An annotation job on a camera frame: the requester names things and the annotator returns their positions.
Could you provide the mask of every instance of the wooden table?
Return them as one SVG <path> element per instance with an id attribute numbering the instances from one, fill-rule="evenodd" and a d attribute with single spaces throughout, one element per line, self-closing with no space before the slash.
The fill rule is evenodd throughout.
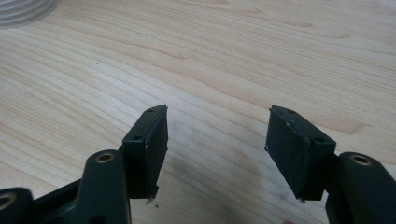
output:
<path id="1" fill-rule="evenodd" d="M 0 31 L 0 189 L 80 178 L 161 104 L 160 191 L 134 223 L 328 223 L 264 151 L 268 108 L 396 177 L 395 0 L 61 0 Z"/>

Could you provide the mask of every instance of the screw hole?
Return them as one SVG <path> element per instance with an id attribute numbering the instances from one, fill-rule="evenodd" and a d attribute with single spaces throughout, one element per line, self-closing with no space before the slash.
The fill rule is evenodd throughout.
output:
<path id="1" fill-rule="evenodd" d="M 140 140 L 140 139 L 142 139 L 142 136 L 140 136 L 140 135 L 134 136 L 134 140 Z"/>
<path id="2" fill-rule="evenodd" d="M 314 138 L 315 139 L 315 141 L 317 141 L 317 142 L 324 142 L 325 140 L 324 140 L 324 138 L 321 138 L 321 137 L 316 137 L 316 138 Z"/>
<path id="3" fill-rule="evenodd" d="M 369 159 L 360 155 L 351 155 L 349 158 L 360 165 L 370 166 L 373 164 Z"/>
<path id="4" fill-rule="evenodd" d="M 15 200 L 17 200 L 17 195 L 13 192 L 0 195 L 0 211 L 12 205 Z"/>
<path id="5" fill-rule="evenodd" d="M 107 218 L 105 216 L 96 216 L 91 219 L 90 224 L 106 224 Z"/>
<path id="6" fill-rule="evenodd" d="M 113 154 L 105 153 L 105 154 L 102 154 L 102 155 L 96 157 L 95 160 L 98 163 L 105 163 L 105 162 L 108 162 L 108 161 L 112 161 L 113 159 L 114 159 L 114 155 Z"/>

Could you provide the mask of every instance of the light wood surface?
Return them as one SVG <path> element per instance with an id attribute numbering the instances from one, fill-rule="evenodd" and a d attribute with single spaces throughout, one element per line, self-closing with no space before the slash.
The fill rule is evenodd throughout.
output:
<path id="1" fill-rule="evenodd" d="M 396 177 L 395 0 L 61 0 L 0 30 L 0 189 L 39 197 L 167 104 L 169 150 L 134 223 L 328 223 L 264 151 L 294 109 Z"/>

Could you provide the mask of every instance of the wood grain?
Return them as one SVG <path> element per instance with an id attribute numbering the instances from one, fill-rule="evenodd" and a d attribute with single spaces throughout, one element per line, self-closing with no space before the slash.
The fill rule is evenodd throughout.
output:
<path id="1" fill-rule="evenodd" d="M 328 223 L 263 145 L 268 108 L 396 177 L 394 0 L 61 0 L 0 31 L 0 189 L 36 197 L 169 106 L 169 151 L 134 223 Z"/>

